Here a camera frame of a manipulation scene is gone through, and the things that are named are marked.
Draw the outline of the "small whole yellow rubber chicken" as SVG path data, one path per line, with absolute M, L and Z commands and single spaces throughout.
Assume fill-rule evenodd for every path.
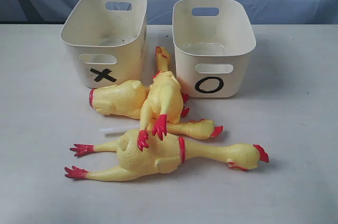
M 181 85 L 172 71 L 169 70 L 171 56 L 162 46 L 155 48 L 158 72 L 149 87 L 148 95 L 140 110 L 140 126 L 137 146 L 140 151 L 148 148 L 147 128 L 151 119 L 155 119 L 152 135 L 159 139 L 167 134 L 167 122 L 177 124 L 182 114 L 187 114 L 189 109 L 184 109 L 184 99 Z

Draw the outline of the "headless yellow chicken body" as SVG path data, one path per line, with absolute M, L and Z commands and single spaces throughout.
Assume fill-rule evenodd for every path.
M 140 119 L 140 110 L 149 88 L 139 80 L 127 80 L 119 85 L 92 89 L 89 104 L 102 115 L 119 115 Z

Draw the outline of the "severed chicken head with tube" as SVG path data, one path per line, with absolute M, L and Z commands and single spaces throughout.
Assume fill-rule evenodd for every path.
M 216 126 L 214 121 L 201 119 L 199 121 L 190 120 L 186 123 L 167 123 L 167 132 L 176 135 L 186 135 L 197 140 L 205 140 L 217 137 L 223 131 L 223 126 Z M 104 134 L 120 134 L 131 129 L 138 129 L 137 125 L 117 126 L 110 128 L 102 128 L 99 131 Z

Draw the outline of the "large whole yellow rubber chicken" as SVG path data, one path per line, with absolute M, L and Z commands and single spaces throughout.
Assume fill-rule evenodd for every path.
M 185 161 L 195 157 L 224 162 L 229 168 L 242 171 L 257 168 L 260 161 L 269 161 L 268 154 L 257 144 L 211 146 L 173 134 L 167 134 L 163 139 L 149 136 L 145 147 L 140 149 L 138 133 L 138 130 L 132 129 L 111 142 L 97 145 L 75 144 L 71 150 L 77 157 L 96 152 L 115 152 L 119 164 L 98 172 L 76 166 L 65 167 L 65 177 L 78 180 L 129 181 L 146 175 L 171 173 Z

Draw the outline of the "cream bin marked O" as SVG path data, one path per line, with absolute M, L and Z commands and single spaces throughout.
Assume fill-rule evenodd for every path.
M 180 0 L 172 25 L 182 91 L 193 98 L 235 95 L 256 47 L 244 7 L 234 0 Z

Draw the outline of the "cream bin marked X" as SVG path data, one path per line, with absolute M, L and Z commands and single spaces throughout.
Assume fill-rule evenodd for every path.
M 79 0 L 60 38 L 89 88 L 140 80 L 146 55 L 147 0 Z

